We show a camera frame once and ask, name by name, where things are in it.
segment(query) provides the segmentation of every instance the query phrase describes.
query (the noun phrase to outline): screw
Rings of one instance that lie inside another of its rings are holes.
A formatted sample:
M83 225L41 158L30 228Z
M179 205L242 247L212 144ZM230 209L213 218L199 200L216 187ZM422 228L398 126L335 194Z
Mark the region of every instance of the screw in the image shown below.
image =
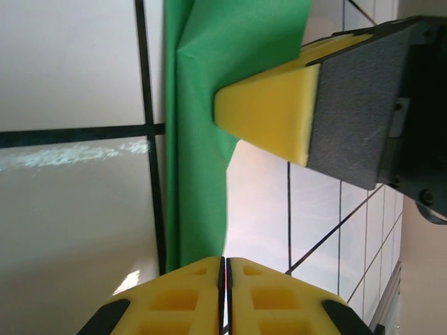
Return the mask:
M425 38L430 38L431 36L432 36L432 31L430 29L427 29L426 31L424 31Z
M422 190L419 192L419 199L425 206L431 206L434 204L434 196L431 190Z
M401 176L399 176L398 174L396 174L393 178L393 185L398 188L400 186L400 183L402 182L402 178Z

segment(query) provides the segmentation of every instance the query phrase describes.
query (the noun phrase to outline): yellow foam pad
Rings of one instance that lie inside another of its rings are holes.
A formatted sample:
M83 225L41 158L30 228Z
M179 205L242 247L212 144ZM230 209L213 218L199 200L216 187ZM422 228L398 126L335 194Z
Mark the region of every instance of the yellow foam pad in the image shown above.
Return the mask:
M349 34L306 45L299 58L221 89L214 120L225 131L306 166L320 69L307 64L369 37Z
M131 303L111 335L219 334L220 257L170 272L115 295Z
M321 302L340 297L243 258L231 258L232 335L339 335Z

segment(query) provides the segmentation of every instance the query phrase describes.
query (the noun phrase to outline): green cloth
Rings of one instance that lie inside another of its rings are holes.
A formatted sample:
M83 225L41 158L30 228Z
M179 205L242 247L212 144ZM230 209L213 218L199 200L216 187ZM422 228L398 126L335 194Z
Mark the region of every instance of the green cloth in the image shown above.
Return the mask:
M296 58L311 2L166 0L167 271L224 251L237 138L213 122L215 93Z

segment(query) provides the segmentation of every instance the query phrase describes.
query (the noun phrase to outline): tiled wall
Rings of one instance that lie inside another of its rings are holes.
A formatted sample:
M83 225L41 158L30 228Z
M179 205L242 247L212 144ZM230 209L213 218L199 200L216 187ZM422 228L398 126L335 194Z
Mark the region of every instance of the tiled wall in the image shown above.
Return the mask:
M304 43L392 20L395 7L393 0L314 0ZM227 177L225 256L339 294L369 323L399 258L402 195L383 185L365 191L243 141Z
M144 3L159 124L163 2ZM314 0L305 43L391 20L396 5ZM0 132L144 122L132 1L4 1L0 27ZM164 140L149 143L161 185ZM127 274L132 285L158 274L148 149L138 138L0 150L2 333L74 334ZM241 141L225 256L339 293L369 321L399 257L401 212L389 188L367 193Z
M0 132L143 124L135 2L1 1ZM163 1L144 3L157 124ZM76 334L129 273L158 276L148 151L163 171L163 143L0 149L1 334Z

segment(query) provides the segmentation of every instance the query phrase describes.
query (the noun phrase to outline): white wall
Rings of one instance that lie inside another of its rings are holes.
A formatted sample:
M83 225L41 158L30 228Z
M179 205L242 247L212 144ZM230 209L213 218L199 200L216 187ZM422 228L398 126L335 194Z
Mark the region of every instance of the white wall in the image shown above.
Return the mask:
M447 318L447 226L427 222L405 198L402 226L400 329L442 335Z

